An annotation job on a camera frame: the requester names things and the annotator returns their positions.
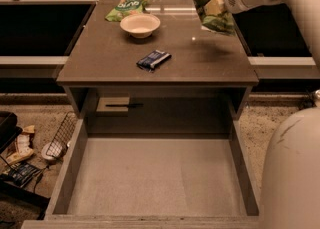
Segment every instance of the small box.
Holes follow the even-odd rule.
[[[144,70],[153,71],[158,65],[171,58],[171,54],[164,51],[154,50],[137,62],[137,65]]]

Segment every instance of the desk top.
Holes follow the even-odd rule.
[[[60,85],[258,83],[238,37],[201,30],[194,10],[152,12],[159,17],[160,27],[146,39],[135,39],[120,28],[119,22],[105,20],[113,6],[110,1],[98,2],[60,72]],[[136,62],[156,49],[171,53],[172,58],[154,73],[140,69]]]

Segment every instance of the green snack bag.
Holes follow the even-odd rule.
[[[193,0],[201,24],[211,31],[235,35],[234,21],[223,0]]]
[[[112,22],[120,22],[129,15],[142,13],[150,0],[120,0],[120,3],[105,17]]]

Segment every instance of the desk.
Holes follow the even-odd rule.
[[[57,79],[72,94],[76,111],[80,112],[83,104],[79,94],[89,88],[121,87],[130,92],[126,87],[143,87],[144,95],[146,90],[151,95],[159,89],[175,88],[178,96],[190,88],[194,94],[223,89],[232,96],[239,117],[244,94],[258,79],[237,37],[200,30],[200,20],[190,9],[188,13],[154,12],[161,20],[160,28],[149,38],[134,39],[119,23],[104,19],[112,8],[108,1],[97,4]],[[157,8],[164,11],[166,6]],[[171,53],[172,58],[155,73],[140,70],[136,62],[155,49]]]
[[[48,220],[257,214],[234,122],[258,79],[240,41],[200,30],[192,4],[187,13],[152,6],[160,28],[134,39],[105,21],[112,4],[99,1],[60,72],[79,122]],[[154,73],[139,69],[136,62],[155,49],[172,58]],[[105,97],[143,107],[122,116],[97,112]]]

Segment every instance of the metal rack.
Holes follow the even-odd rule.
[[[46,151],[46,155],[57,159],[66,153],[76,126],[76,122],[76,115],[73,112],[68,112],[61,122],[54,138],[52,139]]]

